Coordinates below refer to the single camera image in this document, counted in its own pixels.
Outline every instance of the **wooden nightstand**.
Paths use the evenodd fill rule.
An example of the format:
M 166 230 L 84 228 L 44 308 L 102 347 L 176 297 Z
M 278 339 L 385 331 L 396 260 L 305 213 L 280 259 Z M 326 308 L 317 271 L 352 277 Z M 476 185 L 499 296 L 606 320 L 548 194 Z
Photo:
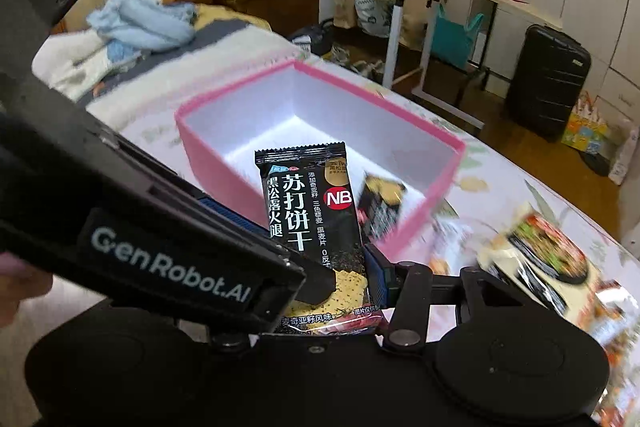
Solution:
M 320 13 L 320 0 L 214 0 L 214 4 L 260 17 L 284 37 L 305 26 L 318 24 Z

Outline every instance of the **yellow blanket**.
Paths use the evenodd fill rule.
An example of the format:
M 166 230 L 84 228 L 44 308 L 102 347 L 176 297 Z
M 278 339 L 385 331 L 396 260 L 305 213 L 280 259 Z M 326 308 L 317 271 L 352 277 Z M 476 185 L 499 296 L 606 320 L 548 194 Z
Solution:
M 225 6 L 196 4 L 196 11 L 198 13 L 198 18 L 193 25 L 196 31 L 204 28 L 204 26 L 212 23 L 213 21 L 228 21 L 229 19 L 240 19 L 241 21 L 247 21 L 255 26 L 258 26 L 258 28 L 262 28 L 263 30 L 271 31 L 271 26 L 269 26 L 269 23 L 266 20 L 260 19 L 259 17 L 246 15 L 244 13 L 238 13 Z

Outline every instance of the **black suitcase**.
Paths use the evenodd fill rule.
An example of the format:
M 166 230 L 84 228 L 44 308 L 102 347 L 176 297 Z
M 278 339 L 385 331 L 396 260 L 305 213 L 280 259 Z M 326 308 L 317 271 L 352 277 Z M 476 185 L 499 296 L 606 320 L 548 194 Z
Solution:
M 569 35 L 530 26 L 507 93 L 509 116 L 548 140 L 558 140 L 590 69 L 591 55 Z

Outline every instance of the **open box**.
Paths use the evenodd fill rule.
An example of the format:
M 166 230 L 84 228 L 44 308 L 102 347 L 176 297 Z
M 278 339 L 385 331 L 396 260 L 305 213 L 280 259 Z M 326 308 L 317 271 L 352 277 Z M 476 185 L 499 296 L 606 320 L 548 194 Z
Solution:
M 449 190 L 465 149 L 377 93 L 295 60 L 198 95 L 175 118 L 202 187 L 267 228 L 255 151 L 345 142 L 356 202 L 367 173 L 407 188 L 398 225 L 377 245 L 393 262 Z

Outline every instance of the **robotic arm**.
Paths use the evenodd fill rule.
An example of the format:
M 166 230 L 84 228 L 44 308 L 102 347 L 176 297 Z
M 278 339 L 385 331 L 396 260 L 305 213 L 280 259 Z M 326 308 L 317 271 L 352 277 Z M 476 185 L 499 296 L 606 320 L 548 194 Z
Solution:
M 208 208 L 206 195 L 32 75 L 75 2 L 0 0 L 0 247 L 114 299 L 31 351 L 26 377 L 46 425 L 593 424 L 609 374 L 600 346 L 473 269 L 455 278 L 392 267 L 397 301 L 370 276 L 379 303 L 396 306 L 380 342 L 250 339 L 273 330 L 293 297 L 325 300 L 333 272 Z M 182 283 L 189 269 L 194 285 Z M 456 305 L 459 325 L 427 343 L 430 305 L 440 304 Z M 210 346 L 147 311 L 209 325 Z

